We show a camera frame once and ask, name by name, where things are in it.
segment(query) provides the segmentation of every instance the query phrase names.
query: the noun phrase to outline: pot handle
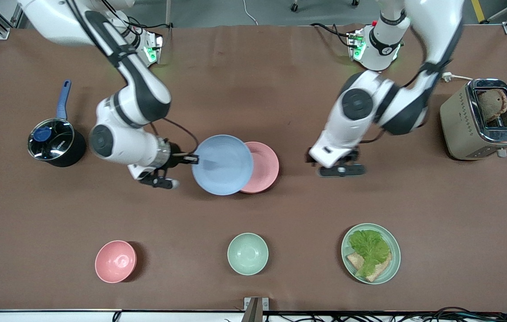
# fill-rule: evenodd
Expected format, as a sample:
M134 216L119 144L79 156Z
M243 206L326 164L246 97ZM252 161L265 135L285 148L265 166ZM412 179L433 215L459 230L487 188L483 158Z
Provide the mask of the pot handle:
M67 100L68 94L71 91L71 80L65 80L63 88L60 90L59 104L56 106L56 116L59 119L67 119Z

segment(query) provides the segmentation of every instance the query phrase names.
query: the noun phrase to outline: cream toaster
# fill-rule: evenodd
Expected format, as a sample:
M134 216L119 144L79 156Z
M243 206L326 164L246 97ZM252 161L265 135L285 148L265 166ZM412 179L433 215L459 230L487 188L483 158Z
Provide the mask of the cream toaster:
M499 93L504 107L490 114L488 90ZM496 153L506 157L507 84L497 79L475 79L462 86L440 108L442 131L450 155L459 160L480 160Z

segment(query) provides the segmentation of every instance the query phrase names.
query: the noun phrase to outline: pink plate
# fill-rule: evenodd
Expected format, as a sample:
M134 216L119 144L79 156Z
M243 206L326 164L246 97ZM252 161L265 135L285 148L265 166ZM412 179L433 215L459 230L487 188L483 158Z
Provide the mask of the pink plate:
M279 160L273 150L260 142L246 142L253 156L253 175L242 192L254 194L269 188L279 174Z
M125 241L104 245L94 261L96 275L106 283L118 283L132 273L136 266L136 251Z

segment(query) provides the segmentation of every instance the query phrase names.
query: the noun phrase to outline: brown tabletop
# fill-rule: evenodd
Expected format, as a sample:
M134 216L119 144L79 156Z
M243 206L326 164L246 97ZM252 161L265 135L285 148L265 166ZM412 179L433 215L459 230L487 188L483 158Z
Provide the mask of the brown tabletop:
M399 84L422 60L411 33L405 43L383 72ZM313 27L175 29L166 47L152 71L173 96L169 117L200 140L230 134L270 145L278 182L259 195L214 196L187 165L170 171L181 186L167 191L90 152L65 169L33 160L26 138L54 116L63 80L73 81L69 120L85 135L96 104L124 82L94 47L12 30L0 41L1 309L233 309L245 296L268 296L275 310L507 311L507 159L449 159L438 120L464 81L438 85L425 127L363 145L366 175L322 179L304 153L343 82L362 69L334 35ZM507 35L500 26L467 26L448 69L507 83ZM192 148L182 131L157 127ZM386 284L358 283L341 263L341 239L362 222L384 226L400 244L400 270ZM258 275L238 275L227 263L228 243L243 232L269 245ZM106 284L94 272L111 240L135 242L141 255L129 283Z

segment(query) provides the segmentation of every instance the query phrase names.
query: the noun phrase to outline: green lettuce leaf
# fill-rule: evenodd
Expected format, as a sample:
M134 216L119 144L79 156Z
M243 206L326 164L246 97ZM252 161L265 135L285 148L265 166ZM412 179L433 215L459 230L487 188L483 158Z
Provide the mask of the green lettuce leaf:
M349 243L355 252L362 256L364 263L357 271L357 276L369 276L375 266L387 260L390 248L379 232L374 230L358 230L349 236Z

